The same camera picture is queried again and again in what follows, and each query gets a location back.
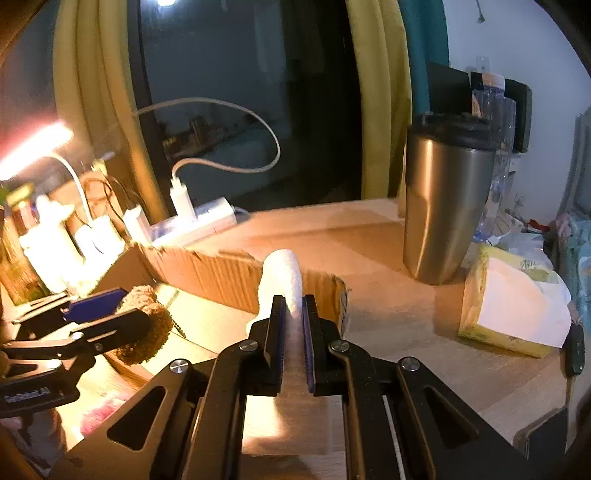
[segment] led light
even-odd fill
[[[0,160],[0,181],[8,180],[47,156],[55,148],[71,139],[73,133],[62,122],[41,128],[15,150]]]

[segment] white wall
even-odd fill
[[[443,0],[451,66],[491,71],[533,91],[530,146],[520,155],[511,196],[524,199],[526,219],[548,223],[562,200],[572,157],[575,119],[591,105],[591,78],[548,14],[534,0]]]

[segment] white charging plug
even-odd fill
[[[170,198],[173,201],[178,217],[190,221],[196,220],[197,215],[193,209],[191,198],[189,198],[187,186],[181,183],[178,177],[172,177],[171,182],[173,186],[170,189]]]

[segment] wooden desk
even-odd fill
[[[303,268],[335,273],[350,289],[347,339],[392,361],[416,356],[513,443],[520,430],[565,405],[560,352],[535,359],[458,338],[463,274],[438,287],[411,279],[402,232],[394,200],[367,200],[256,213],[194,247],[242,249],[260,260],[288,248]],[[344,461],[344,453],[245,458],[242,478],[342,479]]]

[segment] tumbler lid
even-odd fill
[[[409,134],[426,137],[454,147],[495,151],[499,148],[493,137],[490,122],[468,113],[421,113],[408,129]]]

